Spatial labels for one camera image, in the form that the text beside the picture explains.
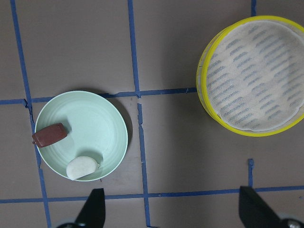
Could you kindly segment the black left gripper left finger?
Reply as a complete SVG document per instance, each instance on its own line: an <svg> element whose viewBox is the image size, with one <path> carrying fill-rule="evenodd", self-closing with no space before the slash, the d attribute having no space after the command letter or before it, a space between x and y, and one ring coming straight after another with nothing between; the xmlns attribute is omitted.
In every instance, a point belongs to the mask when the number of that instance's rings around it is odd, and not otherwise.
<svg viewBox="0 0 304 228"><path fill-rule="evenodd" d="M93 189L78 214L77 226L104 226L105 194L104 189Z"/></svg>

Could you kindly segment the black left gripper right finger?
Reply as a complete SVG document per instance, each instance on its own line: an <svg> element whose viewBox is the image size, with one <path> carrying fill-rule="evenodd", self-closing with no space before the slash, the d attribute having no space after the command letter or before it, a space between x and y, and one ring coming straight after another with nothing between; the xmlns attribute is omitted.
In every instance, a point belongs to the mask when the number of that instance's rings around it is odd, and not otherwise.
<svg viewBox="0 0 304 228"><path fill-rule="evenodd" d="M238 214L246 228L279 228L281 219L252 187L239 188Z"/></svg>

